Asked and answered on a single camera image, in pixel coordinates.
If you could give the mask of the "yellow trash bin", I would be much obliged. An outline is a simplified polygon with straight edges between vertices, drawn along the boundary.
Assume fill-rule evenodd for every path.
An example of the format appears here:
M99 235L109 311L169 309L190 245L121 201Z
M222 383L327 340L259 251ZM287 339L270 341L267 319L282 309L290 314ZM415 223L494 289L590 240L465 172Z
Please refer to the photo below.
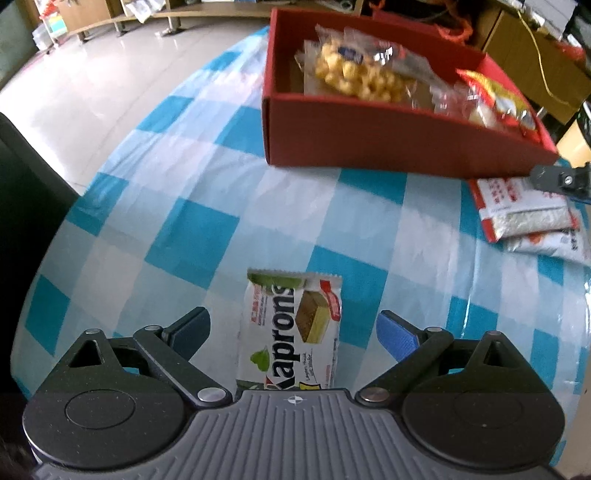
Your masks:
M590 102L585 101L575 119L557 144L560 156L573 167L583 167L591 160Z

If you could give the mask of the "white pouch snack packet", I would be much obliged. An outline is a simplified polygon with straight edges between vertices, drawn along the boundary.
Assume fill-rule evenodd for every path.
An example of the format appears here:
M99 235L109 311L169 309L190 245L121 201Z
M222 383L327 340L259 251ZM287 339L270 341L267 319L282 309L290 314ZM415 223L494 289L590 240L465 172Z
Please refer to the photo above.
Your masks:
M542 255L589 267L590 243L583 216L577 209L572 209L571 213L575 219L574 228L509 238L503 242L504 250Z

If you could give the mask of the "red cardboard box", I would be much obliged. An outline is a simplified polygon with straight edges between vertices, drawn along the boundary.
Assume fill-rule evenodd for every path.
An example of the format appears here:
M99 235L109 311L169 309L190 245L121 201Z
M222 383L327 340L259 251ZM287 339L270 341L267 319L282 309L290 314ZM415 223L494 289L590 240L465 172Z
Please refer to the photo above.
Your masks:
M448 82L475 70L512 92L513 81L487 54L444 40L410 20L386 21L320 10L276 8L263 81L266 161L283 167L342 167L421 173L452 178L526 176L552 165L558 151L544 126L533 141L428 110L342 95L305 95L294 55L315 39L315 26L346 27L410 48Z

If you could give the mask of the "blue white checkered tablecloth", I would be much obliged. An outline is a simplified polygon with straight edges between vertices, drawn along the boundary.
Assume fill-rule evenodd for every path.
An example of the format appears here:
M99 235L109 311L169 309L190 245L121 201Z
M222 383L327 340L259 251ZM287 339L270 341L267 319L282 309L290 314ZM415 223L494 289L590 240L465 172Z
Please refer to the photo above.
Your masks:
M196 306L211 337L195 364L233 387L249 269L342 278L335 385L388 369L375 322L391 310L460 338L505 333L561 403L555 460L590 468L590 271L487 242L464 181L280 169L263 155L267 34L175 88L108 157L36 270L11 372L30 396L83 331L126 336Z

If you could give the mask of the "Kaprons wafer packet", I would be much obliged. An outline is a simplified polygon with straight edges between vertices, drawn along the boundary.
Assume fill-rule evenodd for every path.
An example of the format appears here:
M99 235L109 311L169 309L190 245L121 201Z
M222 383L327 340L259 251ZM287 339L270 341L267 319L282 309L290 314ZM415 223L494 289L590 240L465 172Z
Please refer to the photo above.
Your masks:
M325 390L334 385L342 278L247 271L238 334L238 390Z

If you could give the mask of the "red yellow snack packet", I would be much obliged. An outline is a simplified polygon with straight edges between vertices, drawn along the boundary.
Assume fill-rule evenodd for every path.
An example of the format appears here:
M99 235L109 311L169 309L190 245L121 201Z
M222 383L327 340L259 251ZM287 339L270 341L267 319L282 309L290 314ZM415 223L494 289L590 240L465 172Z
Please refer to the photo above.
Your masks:
M478 98L481 111L494 115L495 123L491 128L519 132L536 143L541 141L536 117L520 95L480 72L457 69L457 74Z

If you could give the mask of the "red white snack packet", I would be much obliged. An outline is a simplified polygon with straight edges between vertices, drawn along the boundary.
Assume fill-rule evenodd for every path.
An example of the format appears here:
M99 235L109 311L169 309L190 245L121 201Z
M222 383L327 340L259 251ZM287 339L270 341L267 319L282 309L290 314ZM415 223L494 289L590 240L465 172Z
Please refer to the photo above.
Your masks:
M537 190L526 177L469 180L468 185L490 243L579 226L563 195Z

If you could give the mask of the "orange plastic bag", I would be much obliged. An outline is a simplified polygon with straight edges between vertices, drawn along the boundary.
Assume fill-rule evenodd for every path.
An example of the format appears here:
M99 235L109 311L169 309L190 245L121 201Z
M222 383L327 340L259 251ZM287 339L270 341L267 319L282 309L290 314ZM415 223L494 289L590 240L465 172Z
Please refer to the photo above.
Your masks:
M457 1L369 1L373 20L413 26L457 45L474 34L472 21L458 12Z

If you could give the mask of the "waffle snack bag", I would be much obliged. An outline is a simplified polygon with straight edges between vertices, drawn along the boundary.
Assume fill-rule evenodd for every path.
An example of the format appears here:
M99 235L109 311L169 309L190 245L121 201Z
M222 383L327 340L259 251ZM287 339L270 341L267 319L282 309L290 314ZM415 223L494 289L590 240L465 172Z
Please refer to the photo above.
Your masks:
M318 25L315 32L318 39L304 41L294 55L304 74L304 94L431 108L435 93L450 90L425 57L399 43L352 28Z

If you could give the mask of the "white round cake packet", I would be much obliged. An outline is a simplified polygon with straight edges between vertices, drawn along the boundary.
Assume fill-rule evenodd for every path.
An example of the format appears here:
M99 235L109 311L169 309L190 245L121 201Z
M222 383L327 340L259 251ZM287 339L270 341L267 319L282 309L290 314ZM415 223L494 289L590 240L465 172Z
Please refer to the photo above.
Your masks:
M495 112L468 86L431 86L434 112L463 119L489 129L500 129Z

